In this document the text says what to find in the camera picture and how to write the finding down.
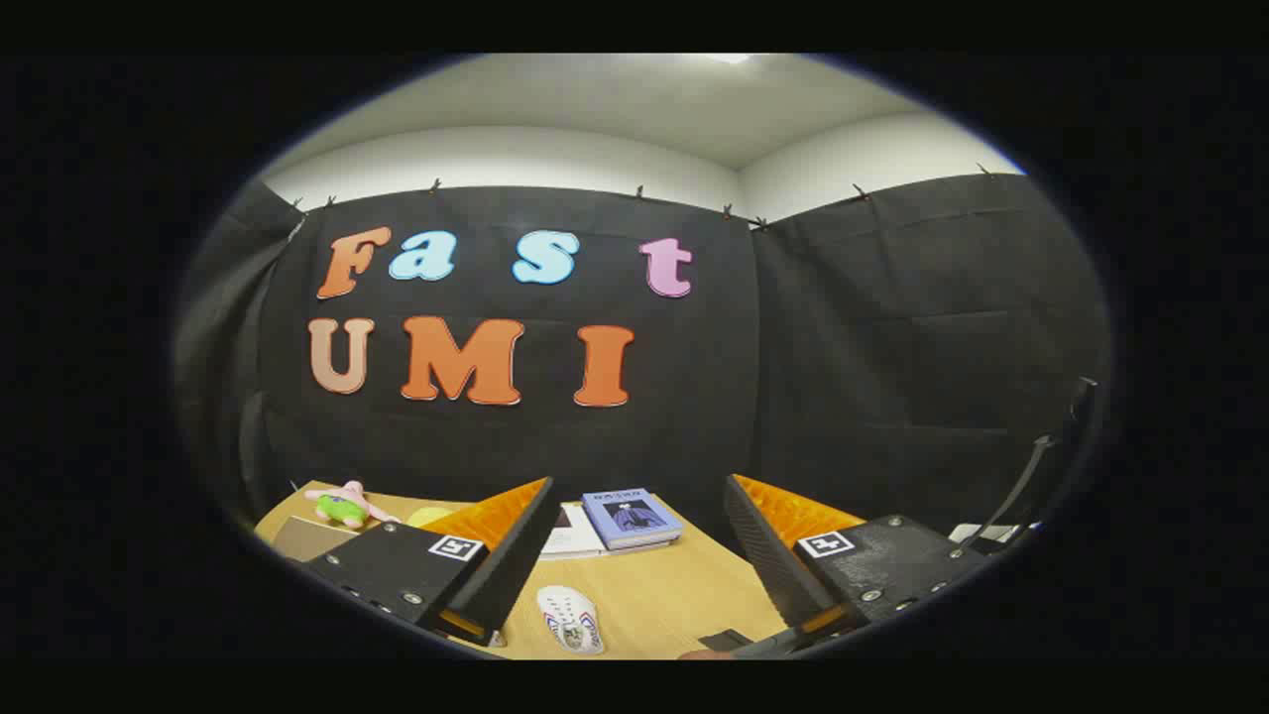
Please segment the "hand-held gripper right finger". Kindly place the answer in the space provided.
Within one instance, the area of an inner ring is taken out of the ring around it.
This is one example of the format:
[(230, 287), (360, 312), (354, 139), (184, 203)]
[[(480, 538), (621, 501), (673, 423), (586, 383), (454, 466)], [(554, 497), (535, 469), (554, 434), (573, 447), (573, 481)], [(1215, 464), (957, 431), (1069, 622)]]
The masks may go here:
[(747, 476), (726, 479), (725, 510), (786, 626), (747, 651), (803, 651), (891, 620), (991, 561), (910, 517), (863, 520)]

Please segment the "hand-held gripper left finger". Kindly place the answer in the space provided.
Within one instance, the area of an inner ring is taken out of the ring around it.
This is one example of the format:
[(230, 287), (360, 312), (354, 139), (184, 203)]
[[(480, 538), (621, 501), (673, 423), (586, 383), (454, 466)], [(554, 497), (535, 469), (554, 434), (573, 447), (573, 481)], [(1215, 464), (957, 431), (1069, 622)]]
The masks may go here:
[(423, 528), (379, 523), (299, 568), (406, 626), (489, 647), (551, 536), (556, 492), (544, 476)]

